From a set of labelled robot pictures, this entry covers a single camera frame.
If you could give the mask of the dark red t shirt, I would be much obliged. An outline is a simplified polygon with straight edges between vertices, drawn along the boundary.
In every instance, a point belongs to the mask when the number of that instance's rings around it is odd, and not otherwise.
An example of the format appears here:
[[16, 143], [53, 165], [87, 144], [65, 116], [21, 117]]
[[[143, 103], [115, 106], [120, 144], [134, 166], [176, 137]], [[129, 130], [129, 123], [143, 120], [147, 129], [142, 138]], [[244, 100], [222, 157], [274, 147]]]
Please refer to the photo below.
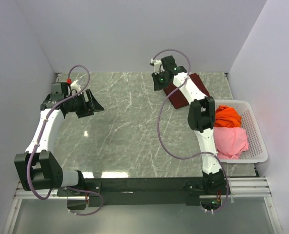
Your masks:
[[[202, 80], [200, 79], [199, 75], [196, 73], [193, 73], [189, 75], [193, 83], [199, 88], [199, 90], [204, 93], [206, 96], [210, 96], [210, 93], [204, 86]], [[176, 86], [173, 83], [170, 83], [165, 89], [163, 89], [164, 93], [166, 95], [169, 95], [171, 91], [173, 91], [176, 88]], [[189, 103], [187, 99], [184, 97], [184, 95], [181, 93], [181, 91], [177, 90], [174, 94], [172, 94], [169, 98], [169, 101], [171, 102], [172, 106], [175, 109], [179, 109], [185, 106], [188, 106]]]

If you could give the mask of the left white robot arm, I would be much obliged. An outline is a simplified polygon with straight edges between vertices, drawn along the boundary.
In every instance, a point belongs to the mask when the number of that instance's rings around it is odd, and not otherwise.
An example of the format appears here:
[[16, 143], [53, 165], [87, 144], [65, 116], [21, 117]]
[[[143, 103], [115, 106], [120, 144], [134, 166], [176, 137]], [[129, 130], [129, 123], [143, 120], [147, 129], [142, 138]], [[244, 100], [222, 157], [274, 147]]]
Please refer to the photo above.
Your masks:
[[29, 191], [30, 180], [35, 190], [67, 187], [80, 196], [86, 190], [85, 182], [78, 171], [64, 171], [53, 156], [58, 131], [65, 117], [75, 113], [78, 118], [94, 115], [104, 108], [97, 102], [90, 89], [75, 97], [71, 91], [78, 91], [76, 83], [54, 82], [51, 93], [40, 106], [41, 115], [34, 137], [22, 154], [17, 154], [14, 164], [24, 190]]

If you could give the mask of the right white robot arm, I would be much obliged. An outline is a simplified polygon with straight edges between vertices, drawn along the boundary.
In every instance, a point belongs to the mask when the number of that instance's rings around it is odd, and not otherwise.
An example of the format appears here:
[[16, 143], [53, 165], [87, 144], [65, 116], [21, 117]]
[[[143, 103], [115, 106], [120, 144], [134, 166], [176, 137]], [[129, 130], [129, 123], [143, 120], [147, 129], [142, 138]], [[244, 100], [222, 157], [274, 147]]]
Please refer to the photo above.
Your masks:
[[159, 91], [173, 84], [175, 89], [167, 96], [179, 91], [188, 101], [189, 112], [187, 121], [195, 133], [202, 157], [203, 183], [202, 190], [212, 195], [226, 186], [226, 178], [221, 163], [217, 157], [214, 142], [215, 100], [204, 94], [192, 81], [188, 71], [183, 66], [177, 66], [173, 56], [162, 59], [152, 58], [150, 65], [154, 72], [154, 90]]

